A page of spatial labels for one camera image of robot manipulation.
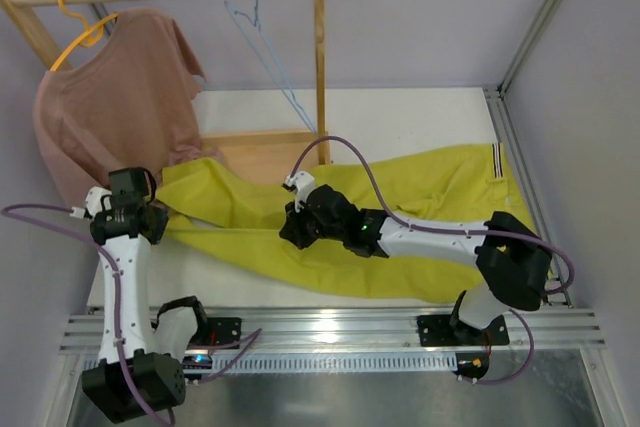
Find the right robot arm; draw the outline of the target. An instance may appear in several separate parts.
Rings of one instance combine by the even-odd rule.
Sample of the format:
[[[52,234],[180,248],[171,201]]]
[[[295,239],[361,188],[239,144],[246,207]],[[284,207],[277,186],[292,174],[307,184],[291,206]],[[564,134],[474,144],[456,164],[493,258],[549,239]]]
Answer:
[[[476,269],[480,285],[458,296],[448,319],[460,345],[487,340],[490,324],[508,309],[541,307],[552,253],[510,213],[496,211],[485,222],[427,221],[358,208],[328,185],[284,187],[294,199],[279,235],[299,249],[327,239],[364,258],[418,257]]]

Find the yellow-green trousers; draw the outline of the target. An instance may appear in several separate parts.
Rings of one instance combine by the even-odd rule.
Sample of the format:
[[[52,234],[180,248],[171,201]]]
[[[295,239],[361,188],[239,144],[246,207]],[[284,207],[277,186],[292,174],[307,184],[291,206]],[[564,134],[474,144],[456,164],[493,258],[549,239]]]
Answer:
[[[448,303],[485,285],[513,308],[540,306],[551,251],[532,240],[500,144],[318,166],[312,176],[296,203],[201,158],[164,169],[157,197],[178,241],[308,290]]]

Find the light blue wire hanger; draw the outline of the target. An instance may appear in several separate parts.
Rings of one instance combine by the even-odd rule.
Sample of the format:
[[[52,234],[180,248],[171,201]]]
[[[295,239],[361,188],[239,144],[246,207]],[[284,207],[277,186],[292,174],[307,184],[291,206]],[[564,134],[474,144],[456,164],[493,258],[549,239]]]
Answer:
[[[260,16],[260,0],[253,1],[254,3],[252,14],[248,14],[245,11],[237,9],[229,0],[224,1],[224,6],[235,27],[247,42],[254,55],[257,57],[262,67],[267,72],[273,84],[284,96],[284,98],[294,110],[298,118],[302,121],[306,129],[313,134],[317,134],[317,122],[311,118],[307,110],[298,101],[296,93],[291,85],[289,75],[282,64],[276,49],[273,47],[269,37],[263,29]],[[266,57],[262,55],[262,51],[253,41],[247,30],[244,28],[241,19],[244,19],[246,23],[250,25],[258,35],[262,42],[262,45],[264,46],[266,52],[268,53],[268,56],[270,57],[269,60],[267,60]]]

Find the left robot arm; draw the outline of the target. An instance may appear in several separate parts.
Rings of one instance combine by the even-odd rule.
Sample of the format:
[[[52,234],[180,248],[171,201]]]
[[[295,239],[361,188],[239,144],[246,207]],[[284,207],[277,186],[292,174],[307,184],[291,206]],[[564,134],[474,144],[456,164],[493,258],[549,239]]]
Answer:
[[[98,364],[82,374],[82,390],[114,424],[148,415],[172,426],[173,409],[186,397],[182,361],[190,341],[207,333],[207,317],[194,296],[151,314],[148,267],[168,213],[154,203],[157,185],[148,169],[125,168],[108,178],[108,188],[92,188],[85,199],[104,279],[104,327]]]

